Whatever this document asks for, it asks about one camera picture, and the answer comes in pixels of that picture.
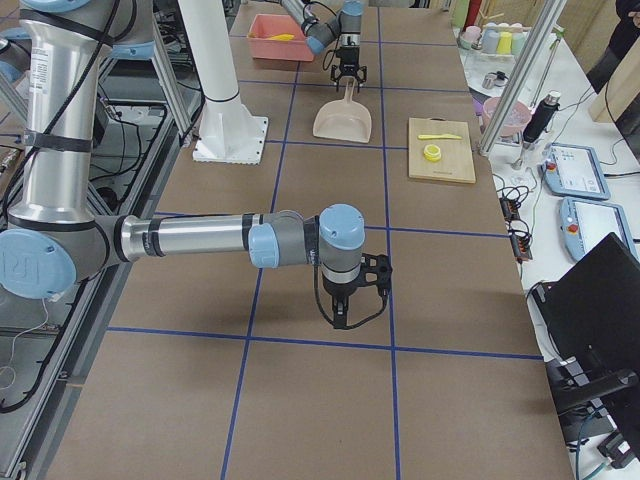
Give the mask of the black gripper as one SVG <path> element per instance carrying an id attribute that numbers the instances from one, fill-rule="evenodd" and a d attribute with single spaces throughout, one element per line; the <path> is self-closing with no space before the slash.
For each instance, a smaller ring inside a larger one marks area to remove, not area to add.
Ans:
<path id="1" fill-rule="evenodd" d="M 360 264 L 349 271 L 338 272 L 321 265 L 322 282 L 325 291 L 332 297 L 333 328 L 348 327 L 349 297 L 359 288 L 377 288 L 380 298 L 387 299 L 392 289 L 390 259 L 385 254 L 363 253 Z"/>
<path id="2" fill-rule="evenodd" d="M 359 63 L 360 47 L 358 45 L 340 46 L 337 50 L 336 57 L 339 59 L 338 65 L 332 65 L 330 71 L 330 80 L 335 86 L 340 85 L 343 75 L 354 75 L 357 83 L 357 92 L 367 82 L 367 67 L 360 66 Z"/>

